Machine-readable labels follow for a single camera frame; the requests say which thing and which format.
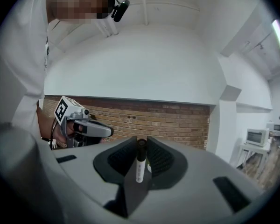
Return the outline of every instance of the wooden floor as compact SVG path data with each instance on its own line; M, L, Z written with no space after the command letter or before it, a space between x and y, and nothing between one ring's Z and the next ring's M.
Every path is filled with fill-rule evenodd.
M271 144L271 152L269 154L266 166L257 180L254 180L254 175L256 174L258 164L260 162L261 155L255 154L250 158L246 166L240 169L243 173L247 174L251 179L257 182L259 187L263 190L270 189L280 178L280 144L279 140L275 140Z

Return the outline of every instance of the ceiling light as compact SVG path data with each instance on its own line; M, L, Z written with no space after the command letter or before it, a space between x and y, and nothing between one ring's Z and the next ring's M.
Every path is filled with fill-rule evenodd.
M278 38L278 41L280 44L280 25L277 20L273 21L273 27L274 27L275 33L277 35L277 38Z

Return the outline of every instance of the white ceiling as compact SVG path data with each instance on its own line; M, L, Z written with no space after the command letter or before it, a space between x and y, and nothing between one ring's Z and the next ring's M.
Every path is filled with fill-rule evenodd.
M195 29L201 15L198 1L146 0L148 22L149 24L169 24ZM122 20L116 23L118 31L125 26L144 24L143 0L130 0L130 2L131 5ZM264 22L242 45L240 52L254 63L263 76L270 79L280 73L279 46L275 34L272 32L272 18L268 10L263 9L262 13L265 18ZM95 21L92 21L91 24L72 25L54 20L49 24L50 62L76 44L100 33ZM267 35L269 36L261 43L261 46L257 46Z

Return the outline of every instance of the cable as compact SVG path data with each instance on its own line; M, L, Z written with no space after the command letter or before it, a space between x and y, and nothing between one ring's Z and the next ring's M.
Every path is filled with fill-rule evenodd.
M54 119L53 123L52 123L52 128L51 128L51 137L50 137L50 149L52 150L53 149L53 132L56 128L56 125L57 125L57 121L56 121L56 118Z

